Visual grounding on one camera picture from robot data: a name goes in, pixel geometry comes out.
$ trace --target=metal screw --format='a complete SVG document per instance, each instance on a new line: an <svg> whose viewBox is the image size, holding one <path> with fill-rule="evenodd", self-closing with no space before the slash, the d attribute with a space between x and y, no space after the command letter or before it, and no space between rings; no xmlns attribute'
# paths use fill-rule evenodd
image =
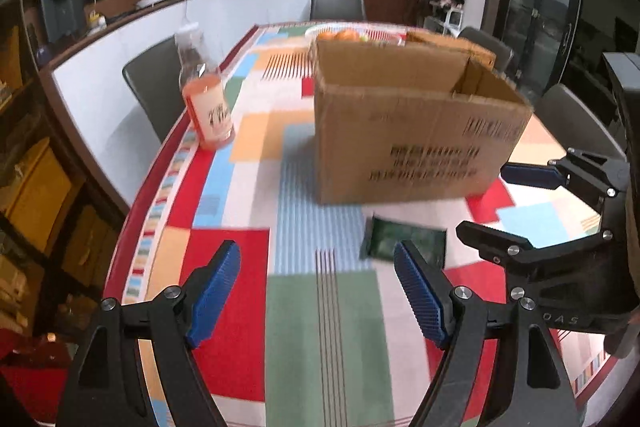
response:
<svg viewBox="0 0 640 427"><path fill-rule="evenodd" d="M100 308L104 311L109 312L116 307L116 299L113 297L108 297L104 301L100 303Z"/></svg>
<svg viewBox="0 0 640 427"><path fill-rule="evenodd" d="M524 288L520 288L520 286L516 286L511 290L511 298L514 301L522 299L524 297Z"/></svg>
<svg viewBox="0 0 640 427"><path fill-rule="evenodd" d="M178 295L180 295L181 291L182 290L180 289L180 286L168 286L164 289L162 295L164 295L164 297L167 299L175 299Z"/></svg>
<svg viewBox="0 0 640 427"><path fill-rule="evenodd" d="M466 286L458 286L453 292L459 299L470 299L474 293Z"/></svg>
<svg viewBox="0 0 640 427"><path fill-rule="evenodd" d="M533 299L529 299L529 297L523 297L519 302L524 309L529 311L536 307L536 303L533 302Z"/></svg>

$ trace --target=gray chair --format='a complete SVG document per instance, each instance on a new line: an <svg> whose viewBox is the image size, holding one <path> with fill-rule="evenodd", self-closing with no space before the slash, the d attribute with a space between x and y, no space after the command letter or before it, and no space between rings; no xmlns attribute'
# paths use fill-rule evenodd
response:
<svg viewBox="0 0 640 427"><path fill-rule="evenodd" d="M364 0L311 0L313 21L365 21Z"/></svg>
<svg viewBox="0 0 640 427"><path fill-rule="evenodd" d="M163 142L184 110L174 38L138 55L122 68L122 76Z"/></svg>
<svg viewBox="0 0 640 427"><path fill-rule="evenodd" d="M536 106L536 116L565 149L573 147L612 158L625 152L591 110L563 84L552 86Z"/></svg>
<svg viewBox="0 0 640 427"><path fill-rule="evenodd" d="M513 58L513 50L501 40L471 26L464 28L458 35L458 38L467 39L493 52L495 54L494 69L500 73L504 73L504 71L507 70L507 66L509 66Z"/></svg>
<svg viewBox="0 0 640 427"><path fill-rule="evenodd" d="M432 16L429 16L424 20L424 29L439 35L444 35L445 33L444 22Z"/></svg>

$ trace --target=box flap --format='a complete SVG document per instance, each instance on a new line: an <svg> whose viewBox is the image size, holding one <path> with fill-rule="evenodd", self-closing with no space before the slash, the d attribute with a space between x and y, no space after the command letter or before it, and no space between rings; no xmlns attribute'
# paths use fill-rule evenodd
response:
<svg viewBox="0 0 640 427"><path fill-rule="evenodd" d="M395 46L374 42L317 41L321 88L391 87L453 92L468 56L432 46Z"/></svg>

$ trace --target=door handle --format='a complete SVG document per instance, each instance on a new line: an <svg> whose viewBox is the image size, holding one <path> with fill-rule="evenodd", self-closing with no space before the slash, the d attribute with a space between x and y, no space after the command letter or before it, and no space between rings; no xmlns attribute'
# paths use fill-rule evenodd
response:
<svg viewBox="0 0 640 427"><path fill-rule="evenodd" d="M569 23L569 27L566 29L566 34L564 35L564 40L562 41L562 55L566 52L566 47L569 44L569 40L571 39L571 31L574 29L574 25Z"/></svg>

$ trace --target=colorful tablecloth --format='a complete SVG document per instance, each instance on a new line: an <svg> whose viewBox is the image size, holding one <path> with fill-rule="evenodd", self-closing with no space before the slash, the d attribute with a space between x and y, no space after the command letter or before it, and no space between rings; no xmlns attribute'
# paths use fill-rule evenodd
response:
<svg viewBox="0 0 640 427"><path fill-rule="evenodd" d="M319 206L310 26L254 28L223 65L237 133L231 146L201 150L186 117L177 123L127 218L106 293L125 304L151 299L206 264L223 239L233 239L242 255L238 281L212 338L194 352L228 423L403 426L441 354L420 334L393 265L359 259L366 218L375 213L447 229L450 281L504 302L502 268L460 243L454 232L460 221L545 247L595 232L599 217L562 188L500 179L466 200ZM398 26L369 27L404 36ZM563 155L532 118L512 160L545 164ZM603 337L562 332L557 338L578 394L607 358ZM469 425L481 412L494 352L495 341L487 342L466 411ZM148 341L141 354L159 424L172 425Z"/></svg>

